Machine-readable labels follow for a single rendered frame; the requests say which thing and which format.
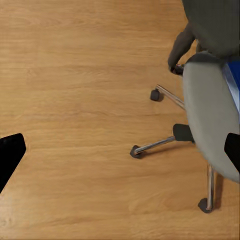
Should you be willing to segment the swivel chair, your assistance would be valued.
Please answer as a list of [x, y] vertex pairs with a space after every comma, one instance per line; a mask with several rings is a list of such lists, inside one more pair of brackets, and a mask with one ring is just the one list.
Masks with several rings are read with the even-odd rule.
[[[224, 147], [229, 133], [240, 135], [240, 115], [228, 87], [223, 67], [240, 62], [240, 0], [182, 0], [188, 24], [176, 37], [167, 64], [169, 71], [183, 77], [183, 100], [157, 84], [149, 98], [160, 92], [183, 110], [189, 125], [176, 123], [173, 136], [154, 143], [134, 145], [130, 155], [171, 143], [195, 143], [207, 161], [207, 197], [197, 204], [208, 214], [214, 209], [214, 170], [240, 184], [240, 174]], [[179, 59], [198, 40], [195, 54], [186, 63]]]

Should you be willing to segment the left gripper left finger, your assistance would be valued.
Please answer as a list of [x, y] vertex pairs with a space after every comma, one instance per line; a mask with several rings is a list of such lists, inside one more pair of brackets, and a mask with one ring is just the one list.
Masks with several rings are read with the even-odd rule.
[[0, 193], [26, 153], [22, 133], [0, 138]]

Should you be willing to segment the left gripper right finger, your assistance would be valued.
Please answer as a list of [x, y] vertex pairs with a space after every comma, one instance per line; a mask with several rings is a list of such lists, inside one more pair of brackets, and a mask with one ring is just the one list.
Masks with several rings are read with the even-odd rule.
[[229, 133], [227, 135], [224, 151], [234, 163], [237, 169], [240, 169], [240, 135]]

